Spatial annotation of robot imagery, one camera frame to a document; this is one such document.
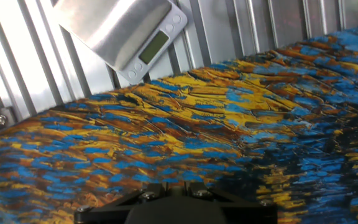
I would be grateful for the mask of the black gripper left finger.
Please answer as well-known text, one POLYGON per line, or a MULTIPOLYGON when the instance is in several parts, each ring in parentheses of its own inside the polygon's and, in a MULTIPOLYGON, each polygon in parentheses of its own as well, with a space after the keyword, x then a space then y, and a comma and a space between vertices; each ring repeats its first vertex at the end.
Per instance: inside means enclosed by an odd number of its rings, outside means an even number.
POLYGON ((148 184, 141 190, 135 190, 129 194, 107 203, 101 207, 82 205, 74 212, 75 224, 105 224, 124 223, 129 212, 138 205, 152 202, 166 196, 168 183, 148 184))

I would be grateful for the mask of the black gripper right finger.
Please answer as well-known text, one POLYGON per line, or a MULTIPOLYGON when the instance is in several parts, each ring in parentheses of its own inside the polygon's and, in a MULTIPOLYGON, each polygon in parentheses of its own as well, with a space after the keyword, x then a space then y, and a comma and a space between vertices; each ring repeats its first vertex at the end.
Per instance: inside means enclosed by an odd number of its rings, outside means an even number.
POLYGON ((272 200, 250 202, 203 182, 186 181, 184 187, 186 196, 217 206, 228 223, 278 223, 278 205, 272 200))

